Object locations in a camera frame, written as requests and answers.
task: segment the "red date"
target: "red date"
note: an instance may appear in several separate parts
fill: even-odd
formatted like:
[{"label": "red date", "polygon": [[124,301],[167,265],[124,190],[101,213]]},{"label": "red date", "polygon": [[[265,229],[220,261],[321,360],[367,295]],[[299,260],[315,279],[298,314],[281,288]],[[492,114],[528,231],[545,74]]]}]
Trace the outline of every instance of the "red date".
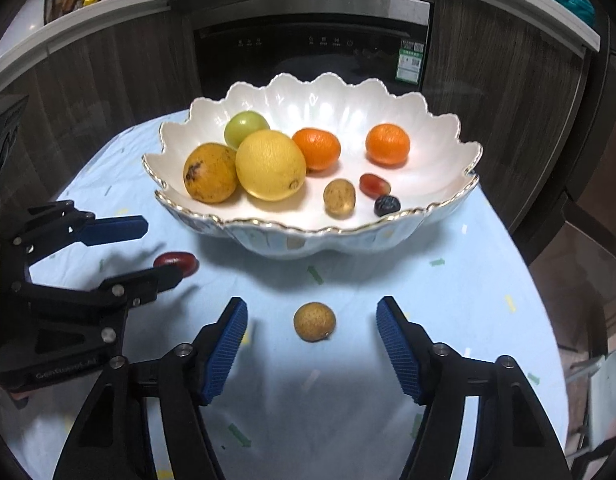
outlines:
[{"label": "red date", "polygon": [[380,176],[373,173],[364,173],[359,179],[359,189],[363,194],[376,200],[380,196],[389,195],[392,187]]},{"label": "red date", "polygon": [[194,254],[190,253],[182,253],[182,252],[172,252],[172,253],[163,253],[160,256],[157,256],[152,267],[160,267],[162,265],[175,264],[181,269],[181,272],[184,275],[184,278],[188,276],[192,276],[197,269],[199,268],[199,260],[195,258]]}]

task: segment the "bowl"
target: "bowl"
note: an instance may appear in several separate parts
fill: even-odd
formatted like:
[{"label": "bowl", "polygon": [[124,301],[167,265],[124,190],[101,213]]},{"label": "bowl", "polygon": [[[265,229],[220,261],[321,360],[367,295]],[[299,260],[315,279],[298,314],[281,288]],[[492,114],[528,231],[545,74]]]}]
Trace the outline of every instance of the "bowl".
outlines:
[{"label": "bowl", "polygon": [[[309,173],[303,187],[281,202],[264,202],[238,189],[226,202],[205,204],[185,190],[187,156],[205,142],[224,143],[223,130],[243,110],[262,114],[271,129],[292,136],[305,127],[321,128],[341,142],[341,157],[328,170]],[[365,137],[379,123],[395,123],[410,137],[408,160],[395,168],[373,164]],[[454,114],[434,116],[423,95],[390,94],[378,79],[346,84],[333,73],[302,82],[279,74],[265,87],[238,82],[220,101],[193,101],[184,123],[162,123],[161,153],[147,153],[144,168],[158,184],[157,200],[194,231],[232,238],[246,249],[272,258],[301,258],[322,250],[374,253],[396,246],[422,224],[440,221],[466,199],[478,183],[473,168],[481,157],[478,142],[460,142]],[[402,205],[378,218],[374,200],[358,189],[363,173],[375,173],[392,185]],[[350,218],[333,219],[324,210],[323,190],[335,178],[357,188]]]}]

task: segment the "silver screw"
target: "silver screw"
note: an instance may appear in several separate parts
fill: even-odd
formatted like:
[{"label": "silver screw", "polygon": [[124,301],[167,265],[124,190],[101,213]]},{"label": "silver screw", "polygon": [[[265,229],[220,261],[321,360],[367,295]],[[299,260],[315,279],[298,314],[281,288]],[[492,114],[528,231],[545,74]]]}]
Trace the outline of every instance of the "silver screw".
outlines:
[{"label": "silver screw", "polygon": [[116,296],[117,298],[121,298],[121,296],[123,296],[125,293],[126,293],[126,290],[124,289],[123,285],[120,285],[119,283],[117,283],[117,285],[112,286],[113,296]]},{"label": "silver screw", "polygon": [[117,355],[110,360],[110,366],[115,370],[121,368],[126,363],[123,356]]},{"label": "silver screw", "polygon": [[432,345],[432,351],[439,357],[446,357],[446,355],[450,354],[450,347],[445,343],[435,343]]},{"label": "silver screw", "polygon": [[179,357],[185,357],[192,352],[192,345],[190,343],[182,343],[175,346],[175,354]]},{"label": "silver screw", "polygon": [[117,340],[117,333],[115,333],[114,328],[110,328],[109,326],[101,329],[101,338],[104,343],[114,343]]},{"label": "silver screw", "polygon": [[502,355],[499,359],[504,368],[514,368],[514,359],[509,355]]}]

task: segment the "blueberry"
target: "blueberry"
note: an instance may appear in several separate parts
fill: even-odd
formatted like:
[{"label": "blueberry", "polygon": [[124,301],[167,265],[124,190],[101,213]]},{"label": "blueberry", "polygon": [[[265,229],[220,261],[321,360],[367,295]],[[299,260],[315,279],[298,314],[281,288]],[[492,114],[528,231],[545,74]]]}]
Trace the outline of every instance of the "blueberry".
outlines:
[{"label": "blueberry", "polygon": [[374,201],[374,214],[376,216],[386,216],[392,213],[396,213],[401,209],[401,202],[399,199],[392,195],[382,195]]}]

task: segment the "light blue tablecloth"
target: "light blue tablecloth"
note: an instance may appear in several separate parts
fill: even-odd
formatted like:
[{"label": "light blue tablecloth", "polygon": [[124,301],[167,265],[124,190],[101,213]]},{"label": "light blue tablecloth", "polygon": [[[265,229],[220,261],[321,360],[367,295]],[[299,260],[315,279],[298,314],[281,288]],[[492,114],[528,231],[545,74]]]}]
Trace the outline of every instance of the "light blue tablecloth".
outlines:
[{"label": "light blue tablecloth", "polygon": [[[422,410],[401,392],[377,335],[374,310],[385,295],[394,296],[435,341],[477,359],[514,356],[564,443],[568,401],[552,328],[523,260],[479,188],[446,221],[416,231],[392,251],[266,260],[230,240],[188,231],[153,198],[155,185],[140,157],[160,149],[161,121],[182,121],[185,114],[124,131],[61,196],[98,218],[144,215],[148,234],[114,246],[75,244],[35,265],[32,279],[87,289],[107,276],[149,267],[165,251],[195,253],[200,260],[195,275],[131,311],[124,348],[131,361],[158,358],[191,341],[217,319],[231,296],[245,299],[247,336],[223,395],[202,412],[228,480],[399,477]],[[329,340],[308,344],[294,333],[294,312],[308,301],[334,309],[337,328]],[[0,429],[35,480],[52,477],[94,380],[89,376],[38,392],[20,412],[0,404]],[[457,480],[465,478],[470,460],[472,400],[453,473]],[[150,417],[159,477],[171,478],[156,403]],[[251,447],[230,433],[231,424]]]}]

